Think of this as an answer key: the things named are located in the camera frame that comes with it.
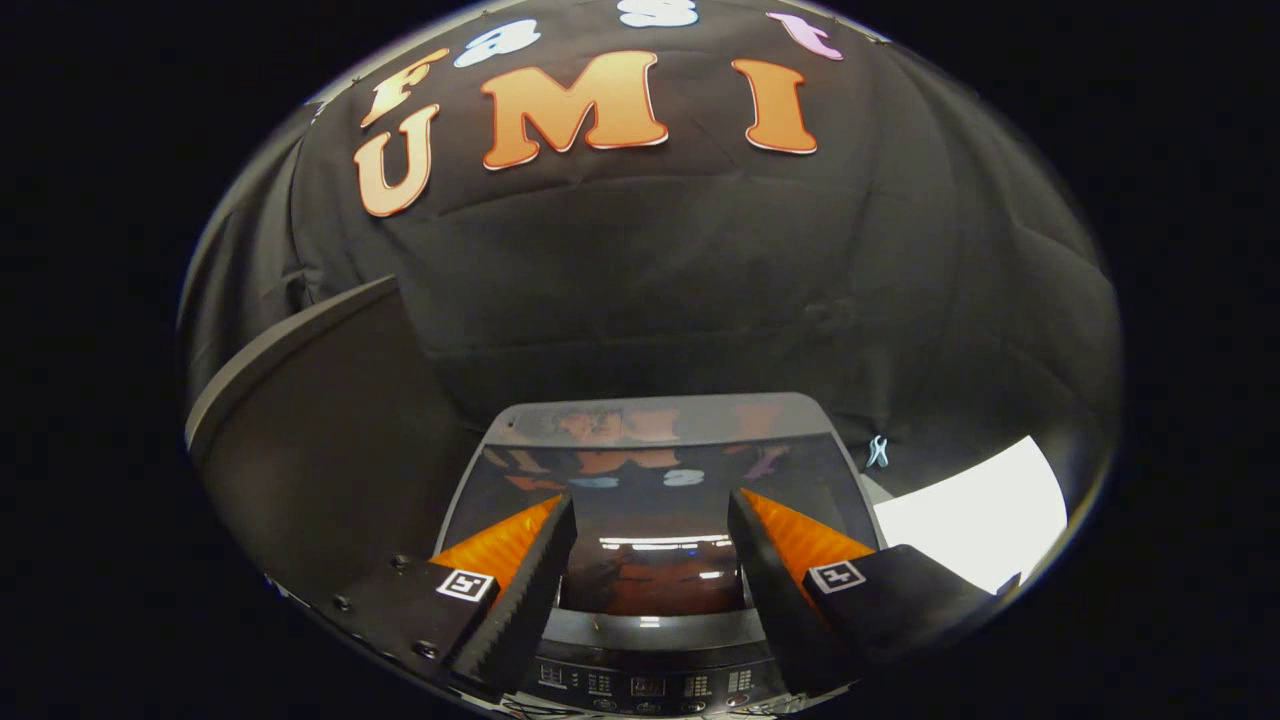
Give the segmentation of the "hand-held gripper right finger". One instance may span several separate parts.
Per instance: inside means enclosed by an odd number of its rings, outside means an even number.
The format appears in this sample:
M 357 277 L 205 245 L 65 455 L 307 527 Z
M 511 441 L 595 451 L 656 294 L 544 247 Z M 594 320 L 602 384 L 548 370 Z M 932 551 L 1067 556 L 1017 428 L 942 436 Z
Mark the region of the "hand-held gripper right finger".
M 980 588 L 911 544 L 869 546 L 749 489 L 727 521 L 765 643 L 790 694 L 818 698 L 932 655 L 1020 585 Z

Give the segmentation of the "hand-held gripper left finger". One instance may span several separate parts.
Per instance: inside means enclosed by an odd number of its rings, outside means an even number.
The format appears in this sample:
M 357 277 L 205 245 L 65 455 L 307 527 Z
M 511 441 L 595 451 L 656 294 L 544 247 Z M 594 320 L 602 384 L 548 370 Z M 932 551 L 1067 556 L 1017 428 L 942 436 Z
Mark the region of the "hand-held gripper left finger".
M 524 680 L 577 538 L 557 495 L 430 559 L 397 555 L 330 597 L 330 625 L 439 694 L 500 702 Z

